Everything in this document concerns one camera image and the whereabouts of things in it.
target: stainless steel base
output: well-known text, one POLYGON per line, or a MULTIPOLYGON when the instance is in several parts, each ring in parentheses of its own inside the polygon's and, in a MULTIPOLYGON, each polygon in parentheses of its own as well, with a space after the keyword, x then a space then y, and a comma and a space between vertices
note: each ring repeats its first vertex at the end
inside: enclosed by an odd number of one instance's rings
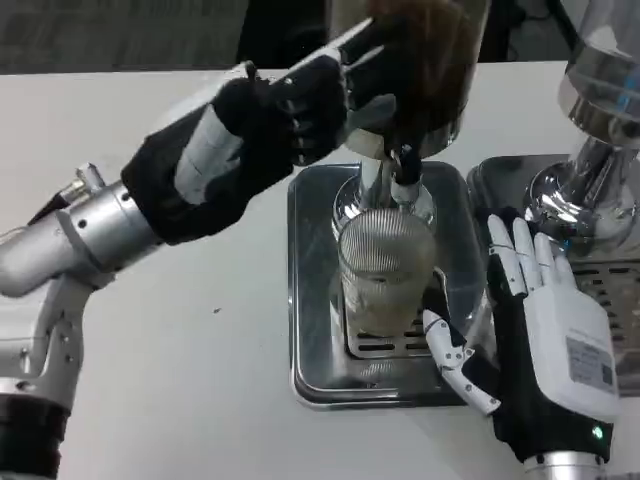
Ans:
MULTIPOLYGON (((349 223, 352 218, 366 211, 366 209, 361 207, 360 183, 361 181, 358 176, 352 177, 340 187, 340 191, 336 195, 333 204, 333 235, 336 239, 340 236, 340 232, 344 226, 349 223)), ((391 197, 394 195, 393 188, 392 185, 389 187, 391 197)), ((423 219, 431 228, 435 228, 437 213, 433 204, 433 198, 431 198, 431 193, 422 185, 418 186, 417 191, 416 199, 413 200, 413 204, 410 207, 405 207, 405 211, 423 219)), ((398 203, 394 198, 391 198, 389 199, 388 206, 389 208, 398 208, 398 203)))
MULTIPOLYGON (((566 155, 496 157, 471 171, 468 184, 474 205, 483 208, 524 208, 525 191, 543 168, 566 155)), ((640 163, 634 162, 628 185, 640 198, 640 163)), ((620 390, 640 396, 640 226, 617 247, 570 257, 579 287, 609 312, 617 357, 620 390)))
MULTIPOLYGON (((291 375, 298 397, 313 407, 461 404, 440 378, 416 318, 398 338, 351 332, 344 320, 333 201, 356 166, 304 170, 289 190, 291 375)), ((484 290, 482 254, 467 186, 447 164, 427 162, 423 183, 437 212, 437 266, 444 272, 452 321, 477 328, 484 290)))

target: white robotic hand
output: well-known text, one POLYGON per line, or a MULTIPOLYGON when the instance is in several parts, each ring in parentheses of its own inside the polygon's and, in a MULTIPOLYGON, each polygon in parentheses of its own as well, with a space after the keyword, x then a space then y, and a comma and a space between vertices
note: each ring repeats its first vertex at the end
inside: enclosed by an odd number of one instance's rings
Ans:
POLYGON ((466 367, 477 357, 474 350, 447 344, 451 337, 437 334, 446 331, 442 316, 427 311, 434 359, 464 400, 492 416, 496 437, 528 472, 541 478, 567 469, 600 474, 619 407, 607 313, 577 289, 563 252, 515 211, 489 215, 483 225, 497 386, 480 387, 466 367))

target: green led light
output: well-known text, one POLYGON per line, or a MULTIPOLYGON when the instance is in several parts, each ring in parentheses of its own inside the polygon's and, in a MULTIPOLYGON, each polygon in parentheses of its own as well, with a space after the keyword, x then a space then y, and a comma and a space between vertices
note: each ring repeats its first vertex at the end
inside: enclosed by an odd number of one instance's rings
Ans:
POLYGON ((593 430, 591 430, 591 433, 593 434, 594 437, 596 437, 598 440, 602 440, 604 438, 604 432, 602 431, 602 429, 598 426, 593 427, 593 430))

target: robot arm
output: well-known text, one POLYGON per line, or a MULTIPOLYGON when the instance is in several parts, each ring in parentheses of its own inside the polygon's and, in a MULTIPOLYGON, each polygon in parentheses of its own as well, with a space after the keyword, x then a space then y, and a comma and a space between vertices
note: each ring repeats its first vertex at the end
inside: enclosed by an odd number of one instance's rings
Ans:
POLYGON ((451 350, 445 322, 433 312, 424 313, 427 341, 445 380, 492 416, 496 437, 528 473, 559 478, 554 475, 590 472, 595 478, 609 460, 619 408, 607 313, 577 289, 566 257, 554 255, 549 237, 532 238, 522 218, 505 218, 510 228, 496 215, 486 221, 497 386, 475 381, 490 377, 490 369, 467 367, 473 350, 451 350), (460 357, 452 363, 454 354, 460 357))
POLYGON ((82 167, 27 227, 0 237, 0 476, 56 477, 94 291, 164 243, 229 227, 293 164, 393 115, 396 84, 372 81, 395 68, 380 56, 386 32, 365 21, 279 82, 239 65, 163 117, 120 181, 82 167))

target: white table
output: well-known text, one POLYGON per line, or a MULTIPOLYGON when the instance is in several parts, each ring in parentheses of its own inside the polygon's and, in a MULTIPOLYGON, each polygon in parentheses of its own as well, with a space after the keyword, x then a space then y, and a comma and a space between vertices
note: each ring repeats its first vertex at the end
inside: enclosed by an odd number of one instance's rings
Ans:
MULTIPOLYGON (((437 158, 466 175, 495 155, 568 152, 577 132, 555 100, 563 67, 480 66, 463 132, 437 158)), ((115 180, 158 115, 215 76, 0 77, 0 230, 29 218, 83 162, 115 180)), ((255 199, 238 225, 163 249, 90 300, 60 478, 520 478, 468 408, 316 412, 296 402, 288 183, 255 199)), ((623 405, 612 473, 640 471, 640 400, 623 405)))

